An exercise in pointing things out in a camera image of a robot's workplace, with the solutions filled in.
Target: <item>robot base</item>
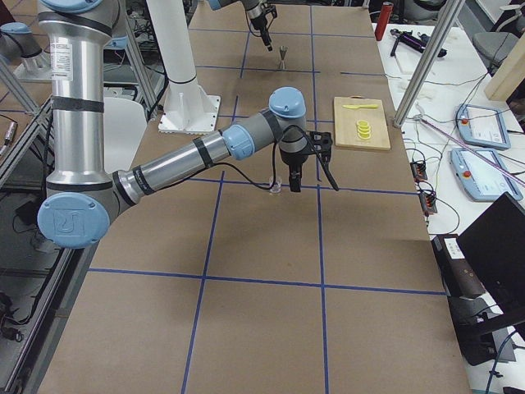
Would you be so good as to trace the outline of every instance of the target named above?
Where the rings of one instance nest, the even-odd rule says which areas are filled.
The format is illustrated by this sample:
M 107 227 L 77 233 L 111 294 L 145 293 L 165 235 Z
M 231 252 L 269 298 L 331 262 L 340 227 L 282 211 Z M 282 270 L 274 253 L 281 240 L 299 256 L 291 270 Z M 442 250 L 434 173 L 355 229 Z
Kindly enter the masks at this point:
M 215 130 L 221 97 L 208 96 L 199 85 L 197 88 L 200 96 L 197 100 L 191 99 L 192 94 L 185 91 L 168 91 L 159 131 L 206 134 Z
M 46 52 L 39 55 L 22 59 L 20 64 L 13 72 L 21 82 L 51 82 L 51 62 Z

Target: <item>red cylinder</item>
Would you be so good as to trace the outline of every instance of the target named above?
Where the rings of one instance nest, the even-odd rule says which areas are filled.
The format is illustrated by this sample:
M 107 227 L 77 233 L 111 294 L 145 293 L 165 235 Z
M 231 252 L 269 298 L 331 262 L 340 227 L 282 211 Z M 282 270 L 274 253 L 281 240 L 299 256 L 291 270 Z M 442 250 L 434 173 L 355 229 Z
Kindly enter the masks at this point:
M 376 40 L 381 41 L 383 39 L 383 34 L 385 33 L 386 25 L 390 20 L 390 15 L 392 14 L 392 9 L 394 4 L 391 2 L 384 2 L 381 6 L 381 13 L 379 14 L 379 21 L 377 21 L 376 26 Z

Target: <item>blue joint cap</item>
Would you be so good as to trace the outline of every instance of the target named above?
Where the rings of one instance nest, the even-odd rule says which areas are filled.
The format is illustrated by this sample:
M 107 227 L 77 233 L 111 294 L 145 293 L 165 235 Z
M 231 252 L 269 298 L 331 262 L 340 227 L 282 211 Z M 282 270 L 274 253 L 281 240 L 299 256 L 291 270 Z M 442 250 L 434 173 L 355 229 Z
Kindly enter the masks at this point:
M 81 193 L 58 193 L 47 198 L 38 214 L 42 234 L 63 248 L 81 249 L 98 242 L 109 228 L 106 209 Z
M 268 107 L 278 117 L 285 119 L 298 119 L 306 115 L 303 94 L 289 86 L 275 90 L 270 96 Z
M 214 11 L 222 8 L 221 2 L 219 2 L 219 0 L 208 0 L 208 2 L 210 3 L 210 8 L 212 8 Z
M 6 23 L 5 25 L 2 25 L 0 27 L 0 31 L 2 31 L 2 33 L 8 33 L 8 34 L 29 34 L 31 33 L 31 29 L 29 28 L 29 26 L 22 22 Z
M 40 0 L 47 8 L 66 14 L 81 14 L 95 8 L 103 0 Z
M 255 153 L 252 136 L 241 125 L 232 125 L 222 132 L 222 138 L 230 154 L 237 160 L 249 158 Z
M 109 42 L 109 44 L 104 47 L 104 49 L 111 49 L 113 51 L 118 51 L 118 50 L 126 49 L 127 46 L 128 46 L 128 38 L 126 36 L 113 37 L 112 40 Z

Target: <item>white table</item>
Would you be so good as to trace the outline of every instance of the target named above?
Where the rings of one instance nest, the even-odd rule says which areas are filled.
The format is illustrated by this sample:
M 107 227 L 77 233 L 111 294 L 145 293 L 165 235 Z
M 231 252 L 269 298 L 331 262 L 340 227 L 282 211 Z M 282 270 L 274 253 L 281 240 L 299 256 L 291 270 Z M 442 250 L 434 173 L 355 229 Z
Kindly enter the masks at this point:
M 397 107 L 403 97 L 404 89 L 406 88 L 411 75 L 403 74 L 395 58 L 390 56 L 390 51 L 395 41 L 395 37 L 390 35 L 391 29 L 413 30 L 414 35 L 417 35 L 417 33 L 430 35 L 433 26 L 388 25 L 383 40 L 378 43 L 381 60 L 386 74 L 389 76 L 390 92 L 392 94 L 394 105 Z M 470 43 L 465 32 L 460 28 L 453 28 L 450 31 L 449 37 L 445 41 L 444 48 L 448 50 L 448 53 L 445 57 L 436 60 L 427 77 L 428 81 L 442 84 L 462 84 L 465 81 L 475 80 L 486 74 L 486 68 L 477 55 L 475 48 Z M 404 54 L 405 58 L 415 64 L 417 64 L 421 57 L 420 53 L 404 44 L 398 45 L 396 53 Z M 470 103 L 498 108 L 502 111 L 507 110 L 508 106 L 505 102 L 494 102 L 486 98 L 483 90 L 489 81 L 490 76 L 485 76 Z M 477 80 L 460 86 L 425 83 L 416 102 L 419 108 L 416 108 L 416 105 L 414 104 L 409 113 L 409 117 L 419 114 L 420 108 L 422 108 L 424 113 L 439 121 L 449 121 L 454 119 L 458 106 L 465 101 L 476 83 Z M 508 130 L 521 130 L 512 112 L 504 112 L 503 117 Z M 453 122 L 447 122 L 445 124 L 433 123 L 439 126 L 443 131 L 450 133 L 454 130 Z M 457 181 L 453 168 L 450 165 L 450 150 L 452 148 L 457 148 L 458 145 L 447 145 L 448 139 L 424 125 L 416 124 L 415 121 L 407 120 L 403 124 L 402 130 L 404 132 L 404 138 L 406 139 L 406 147 L 420 150 L 426 158 L 439 156 L 435 149 L 443 151 L 441 165 L 438 164 L 437 159 L 428 160 L 428 181 L 436 187 L 437 197 L 452 205 L 458 211 L 460 222 L 458 228 L 454 232 L 461 233 L 477 217 L 479 217 L 479 215 L 483 213 L 491 203 L 472 202 L 463 191 L 463 187 Z M 457 131 L 453 132 L 453 136 L 460 139 Z M 525 135 L 512 134 L 510 135 L 510 140 L 512 148 L 504 151 L 503 154 L 525 161 Z M 408 150 L 407 153 L 410 158 L 412 156 L 414 156 L 416 160 L 421 158 L 419 152 Z M 525 166 L 513 163 L 505 158 L 504 162 L 511 172 L 518 172 L 525 169 Z M 458 219 L 454 211 L 440 201 L 437 202 L 437 209 L 438 214 L 431 215 L 429 219 L 429 234 L 452 231 L 458 224 Z M 484 298 L 486 298 L 487 304 L 494 304 L 494 301 L 489 295 L 486 297 L 484 296 Z M 495 312 L 501 312 L 497 307 L 493 308 L 493 310 Z M 525 343 L 523 339 L 518 336 L 514 336 L 513 340 L 520 346 Z M 496 370 L 501 372 L 504 377 L 493 378 L 491 384 L 492 392 L 503 392 L 502 387 L 505 386 L 525 389 L 525 351 L 516 350 L 515 355 L 517 358 L 516 363 L 498 364 Z M 484 391 L 486 381 L 489 377 L 488 371 L 491 369 L 492 361 L 478 365 L 477 367 L 472 367 L 466 362 L 465 365 L 467 366 L 466 368 L 472 389 Z

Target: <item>table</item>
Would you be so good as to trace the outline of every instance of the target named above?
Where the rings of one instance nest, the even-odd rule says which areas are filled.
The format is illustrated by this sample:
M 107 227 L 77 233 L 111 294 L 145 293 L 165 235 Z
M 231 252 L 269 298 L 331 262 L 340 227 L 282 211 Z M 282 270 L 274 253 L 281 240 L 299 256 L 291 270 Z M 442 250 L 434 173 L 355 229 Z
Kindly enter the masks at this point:
M 403 90 L 400 86 L 406 85 L 403 81 L 408 80 L 410 75 L 403 75 L 396 60 L 390 56 L 390 51 L 395 41 L 395 39 L 388 34 L 390 29 L 413 30 L 414 35 L 417 33 L 430 35 L 433 27 L 388 25 L 386 29 L 387 34 L 385 34 L 383 40 L 378 43 L 383 66 L 385 67 L 386 74 L 390 76 L 390 92 L 392 93 L 394 104 L 397 106 L 403 96 Z M 479 80 L 479 77 L 486 74 L 486 68 L 477 55 L 475 48 L 470 43 L 465 32 L 460 28 L 454 27 L 450 31 L 450 34 L 444 43 L 444 48 L 448 50 L 447 55 L 436 60 L 427 80 L 441 84 L 461 84 L 464 81 L 475 80 L 476 78 Z M 414 62 L 417 62 L 420 58 L 419 53 L 403 44 L 398 46 L 397 53 L 406 54 L 406 56 Z M 483 89 L 489 81 L 489 76 L 484 77 L 479 89 L 477 89 L 476 93 L 473 95 L 471 103 L 498 108 L 501 111 L 508 110 L 506 103 L 490 101 L 484 95 Z M 427 115 L 430 115 L 437 120 L 447 121 L 454 119 L 457 107 L 467 98 L 476 83 L 476 81 L 473 81 L 460 86 L 433 85 L 426 83 L 423 86 L 423 89 L 426 91 L 419 95 L 417 103 L 420 108 L 424 109 L 424 112 Z M 409 113 L 409 117 L 412 117 L 417 113 L 419 113 L 419 109 L 414 105 Z M 521 130 L 512 112 L 504 112 L 503 116 L 505 125 L 509 130 Z M 454 130 L 453 122 L 437 123 L 433 121 L 433 123 L 449 133 Z M 439 135 L 423 125 L 418 125 L 414 121 L 406 121 L 403 124 L 402 130 L 404 132 L 404 142 L 408 149 L 419 149 L 427 156 L 427 158 L 435 157 L 436 155 L 439 157 L 439 153 L 436 152 L 435 149 L 444 154 L 441 165 L 439 165 L 438 160 L 436 159 L 429 160 L 427 166 L 429 182 L 437 188 L 438 197 L 452 205 L 452 207 L 458 211 L 460 222 L 458 224 L 458 218 L 450 207 L 447 207 L 442 202 L 438 201 L 438 214 L 430 217 L 427 229 L 428 232 L 430 234 L 446 233 L 449 231 L 461 233 L 477 217 L 479 217 L 479 215 L 482 214 L 491 203 L 472 202 L 457 181 L 452 166 L 450 165 L 450 150 L 452 148 L 458 148 L 458 145 L 446 145 L 447 139 L 444 136 Z M 459 138 L 458 132 L 454 131 L 453 136 Z M 525 135 L 510 134 L 509 137 L 512 148 L 504 151 L 503 154 L 523 161 L 525 159 Z M 407 153 L 410 158 L 414 156 L 416 160 L 421 159 L 419 153 L 412 150 L 408 150 Z M 523 170 L 523 165 L 519 165 L 505 158 L 503 159 L 511 172 Z M 488 305 L 493 305 L 495 303 L 489 295 L 484 295 L 483 298 Z M 501 310 L 498 307 L 495 307 L 493 310 L 496 313 L 501 313 Z M 514 336 L 513 340 L 519 345 L 523 345 L 524 343 L 523 339 L 517 336 Z M 493 379 L 491 385 L 491 390 L 493 392 L 501 392 L 503 386 L 525 388 L 525 377 L 523 375 L 525 355 L 521 350 L 516 350 L 516 357 L 516 363 L 498 365 L 497 370 L 500 371 L 504 377 Z M 491 365 L 492 362 L 487 362 L 477 367 L 467 365 L 468 376 L 472 388 L 485 390 L 486 380 L 488 379 L 487 371 L 491 368 Z
M 200 84 L 222 96 L 219 127 L 282 85 L 303 91 L 310 129 L 331 131 L 342 94 L 383 99 L 393 116 L 365 11 L 278 10 L 288 71 L 240 4 L 199 4 L 190 37 Z M 39 392 L 468 392 L 402 136 L 389 130 L 390 152 L 334 150 L 339 193 L 312 159 L 300 195 L 215 167 L 122 215 Z M 135 164 L 191 138 L 150 123 Z M 239 166 L 265 180 L 270 153 Z

